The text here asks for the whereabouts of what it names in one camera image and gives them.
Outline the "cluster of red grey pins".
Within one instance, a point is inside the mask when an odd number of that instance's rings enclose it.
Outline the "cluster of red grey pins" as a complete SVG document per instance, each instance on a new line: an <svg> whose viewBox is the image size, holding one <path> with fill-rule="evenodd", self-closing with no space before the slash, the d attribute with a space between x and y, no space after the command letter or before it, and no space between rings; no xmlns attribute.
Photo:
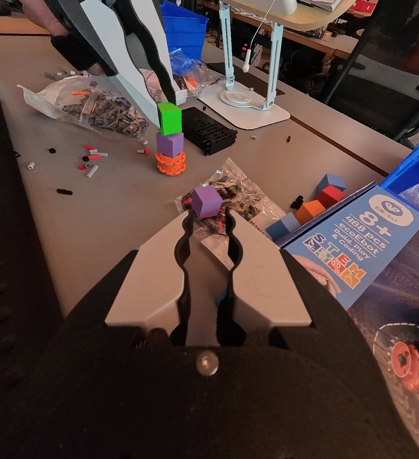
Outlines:
<svg viewBox="0 0 419 459"><path fill-rule="evenodd" d="M99 169L97 161L102 158L108 158L109 153L100 152L98 149L93 148L88 144L84 144L83 147L86 153L82 156L81 163L77 166L77 168L80 171L85 172L86 177L91 179Z"/></svg>

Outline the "white book stand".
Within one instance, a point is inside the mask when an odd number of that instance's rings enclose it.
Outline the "white book stand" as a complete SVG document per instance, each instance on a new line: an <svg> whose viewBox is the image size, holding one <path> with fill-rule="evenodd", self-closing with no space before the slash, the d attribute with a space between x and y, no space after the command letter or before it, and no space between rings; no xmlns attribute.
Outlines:
<svg viewBox="0 0 419 459"><path fill-rule="evenodd" d="M219 15L223 39L225 83L203 90L199 100L239 129L254 130L286 121L290 113L275 105L283 27L296 31L318 29L345 12L352 1L220 1ZM236 82L231 49L230 4L271 21L270 71L266 96Z"/></svg>

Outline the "black perforated block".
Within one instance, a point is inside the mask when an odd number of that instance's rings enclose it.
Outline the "black perforated block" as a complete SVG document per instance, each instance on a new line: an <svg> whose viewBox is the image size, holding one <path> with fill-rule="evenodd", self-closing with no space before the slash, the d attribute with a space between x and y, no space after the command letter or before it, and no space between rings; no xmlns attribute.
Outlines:
<svg viewBox="0 0 419 459"><path fill-rule="evenodd" d="M205 156L211 156L232 146L237 130L230 129L196 107L182 110L184 138L199 148Z"/></svg>

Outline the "orange cube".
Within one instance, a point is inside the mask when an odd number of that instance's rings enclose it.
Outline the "orange cube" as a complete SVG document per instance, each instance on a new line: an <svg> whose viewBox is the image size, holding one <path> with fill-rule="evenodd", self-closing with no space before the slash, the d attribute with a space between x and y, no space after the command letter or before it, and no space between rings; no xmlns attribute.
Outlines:
<svg viewBox="0 0 419 459"><path fill-rule="evenodd" d="M300 225L304 225L316 216L323 213L325 210L326 208L318 200L305 202L296 211L294 217L300 223Z"/></svg>

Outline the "clear bag of grey parts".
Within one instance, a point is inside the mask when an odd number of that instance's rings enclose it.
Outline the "clear bag of grey parts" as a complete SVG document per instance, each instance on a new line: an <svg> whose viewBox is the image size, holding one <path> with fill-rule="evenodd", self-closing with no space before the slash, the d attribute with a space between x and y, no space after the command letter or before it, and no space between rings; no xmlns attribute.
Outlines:
<svg viewBox="0 0 419 459"><path fill-rule="evenodd" d="M52 81L38 93L22 85L26 104L54 120L74 124L105 138L142 144L150 128L143 114L115 90L104 89L90 74Z"/></svg>

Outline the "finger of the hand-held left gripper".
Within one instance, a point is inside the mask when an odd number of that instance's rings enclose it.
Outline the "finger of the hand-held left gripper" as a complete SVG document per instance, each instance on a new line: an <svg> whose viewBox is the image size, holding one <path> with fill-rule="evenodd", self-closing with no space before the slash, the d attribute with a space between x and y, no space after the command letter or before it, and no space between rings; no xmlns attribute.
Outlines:
<svg viewBox="0 0 419 459"><path fill-rule="evenodd" d="M131 59L119 17L97 0L83 1L81 7L115 66L114 76L107 77L110 84L145 118L160 127L158 106L149 94L143 74Z"/></svg>
<svg viewBox="0 0 419 459"><path fill-rule="evenodd" d="M124 27L127 49L135 65L152 70L167 101L179 105L182 95L173 79L161 1L119 0L117 15Z"/></svg>

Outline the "grey desk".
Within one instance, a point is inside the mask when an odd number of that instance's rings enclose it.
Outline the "grey desk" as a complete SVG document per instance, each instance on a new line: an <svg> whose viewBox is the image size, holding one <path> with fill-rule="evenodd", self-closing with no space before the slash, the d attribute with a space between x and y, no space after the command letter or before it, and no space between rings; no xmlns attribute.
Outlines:
<svg viewBox="0 0 419 459"><path fill-rule="evenodd" d="M279 83L284 94L276 101L291 113L289 120L254 131L239 129L235 144L212 156L186 142L185 172L168 177L156 167L155 129L149 129L146 156L137 153L136 143L48 118L24 102L17 85L40 91L47 84L44 73L63 67L67 64L48 37L0 35L2 109L63 314L130 250L173 220L173 199L208 179L227 158L286 210L297 195L309 198L326 173L344 177L351 193L380 183L410 153ZM109 153L97 161L91 179L77 168L84 144ZM35 169L27 168L30 162ZM57 188L73 195L58 194Z"/></svg>

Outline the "blue cube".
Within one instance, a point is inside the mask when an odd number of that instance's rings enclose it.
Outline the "blue cube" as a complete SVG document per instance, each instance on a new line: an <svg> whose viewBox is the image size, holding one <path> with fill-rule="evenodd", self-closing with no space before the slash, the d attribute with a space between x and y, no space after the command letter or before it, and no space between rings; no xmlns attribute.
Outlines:
<svg viewBox="0 0 419 459"><path fill-rule="evenodd" d="M289 233L299 228L301 224L292 212L287 213L278 221L266 228L266 232L273 242L279 241Z"/></svg>
<svg viewBox="0 0 419 459"><path fill-rule="evenodd" d="M326 174L316 187L317 193L321 193L328 186L333 186L342 192L346 190L346 184L342 177L338 175Z"/></svg>

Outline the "red cube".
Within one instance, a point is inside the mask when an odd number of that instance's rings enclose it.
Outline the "red cube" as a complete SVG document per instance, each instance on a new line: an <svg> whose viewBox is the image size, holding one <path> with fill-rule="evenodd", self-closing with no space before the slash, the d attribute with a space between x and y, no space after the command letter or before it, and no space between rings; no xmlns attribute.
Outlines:
<svg viewBox="0 0 419 459"><path fill-rule="evenodd" d="M345 196L346 194L339 188L333 185L328 185L318 193L316 200L324 207L324 209L329 209L345 198Z"/></svg>

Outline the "purple cube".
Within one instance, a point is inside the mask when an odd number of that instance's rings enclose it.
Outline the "purple cube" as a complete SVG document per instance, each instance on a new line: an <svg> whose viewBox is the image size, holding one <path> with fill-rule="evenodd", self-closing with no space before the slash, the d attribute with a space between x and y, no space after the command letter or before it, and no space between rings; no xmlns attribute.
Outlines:
<svg viewBox="0 0 419 459"><path fill-rule="evenodd" d="M223 198L215 187L195 187L191 197L191 207L198 219L205 219L218 215Z"/></svg>
<svg viewBox="0 0 419 459"><path fill-rule="evenodd" d="M160 132L156 134L157 152L168 158L175 158L183 152L184 134L183 132L163 135Z"/></svg>

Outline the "person's left hand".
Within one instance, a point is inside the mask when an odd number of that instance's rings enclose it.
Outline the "person's left hand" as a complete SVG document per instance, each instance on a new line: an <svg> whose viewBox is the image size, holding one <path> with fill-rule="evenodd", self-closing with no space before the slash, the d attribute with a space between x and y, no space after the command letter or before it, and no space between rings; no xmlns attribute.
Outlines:
<svg viewBox="0 0 419 459"><path fill-rule="evenodd" d="M52 37L68 35L68 31L52 14L43 0L21 0L20 3L24 15L36 26L48 31Z"/></svg>

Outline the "green cube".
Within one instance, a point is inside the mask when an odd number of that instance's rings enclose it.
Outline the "green cube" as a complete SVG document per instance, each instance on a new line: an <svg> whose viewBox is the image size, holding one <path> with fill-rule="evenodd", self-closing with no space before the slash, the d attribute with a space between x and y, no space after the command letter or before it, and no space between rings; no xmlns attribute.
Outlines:
<svg viewBox="0 0 419 459"><path fill-rule="evenodd" d="M181 109L170 103L158 103L160 115L159 132L164 135L173 135L182 132L182 111Z"/></svg>

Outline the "clear bag of dark parts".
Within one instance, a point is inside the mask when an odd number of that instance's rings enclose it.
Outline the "clear bag of dark parts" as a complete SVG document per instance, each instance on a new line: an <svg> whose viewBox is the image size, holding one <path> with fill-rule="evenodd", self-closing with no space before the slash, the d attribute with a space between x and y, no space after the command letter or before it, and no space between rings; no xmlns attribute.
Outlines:
<svg viewBox="0 0 419 459"><path fill-rule="evenodd" d="M255 230L272 237L266 229L280 220L286 213L274 203L261 188L228 158L223 165L201 187L212 186L222 197L221 208L213 217L194 217L193 235L220 261L231 270L234 263L228 255L229 238L226 233L225 208L241 215Z"/></svg>

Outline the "clear bag orange blue parts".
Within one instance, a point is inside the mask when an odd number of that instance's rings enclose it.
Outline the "clear bag orange blue parts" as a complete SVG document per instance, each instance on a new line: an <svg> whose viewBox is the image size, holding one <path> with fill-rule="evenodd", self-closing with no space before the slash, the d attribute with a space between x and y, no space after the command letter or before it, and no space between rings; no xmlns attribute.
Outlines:
<svg viewBox="0 0 419 459"><path fill-rule="evenodd" d="M181 48L169 53L173 79L187 98L198 98L214 85L225 83L226 77L210 69L200 60L187 57Z"/></svg>

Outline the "black perforated panel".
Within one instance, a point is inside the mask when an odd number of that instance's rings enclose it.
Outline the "black perforated panel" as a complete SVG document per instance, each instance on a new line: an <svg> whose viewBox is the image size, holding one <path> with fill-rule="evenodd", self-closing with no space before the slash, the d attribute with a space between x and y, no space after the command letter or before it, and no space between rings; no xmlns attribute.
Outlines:
<svg viewBox="0 0 419 459"><path fill-rule="evenodd" d="M0 102L0 397L62 322L17 159Z"/></svg>

